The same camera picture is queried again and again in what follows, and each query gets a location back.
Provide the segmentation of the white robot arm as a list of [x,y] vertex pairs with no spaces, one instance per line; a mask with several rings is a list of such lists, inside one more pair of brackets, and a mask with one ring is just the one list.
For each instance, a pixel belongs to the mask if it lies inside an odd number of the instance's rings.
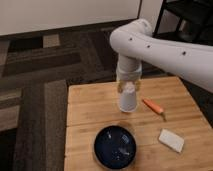
[[138,19],[111,33],[120,80],[137,80],[145,61],[213,93],[213,46],[156,39],[151,32],[150,23]]

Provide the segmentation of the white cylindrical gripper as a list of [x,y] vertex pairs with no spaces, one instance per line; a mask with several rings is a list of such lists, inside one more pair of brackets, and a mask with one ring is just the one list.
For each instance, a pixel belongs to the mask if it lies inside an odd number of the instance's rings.
[[142,75],[141,61],[132,57],[118,55],[116,67],[116,79],[118,82],[118,93],[123,91],[122,81],[134,81],[135,90],[140,90],[141,82],[138,80]]

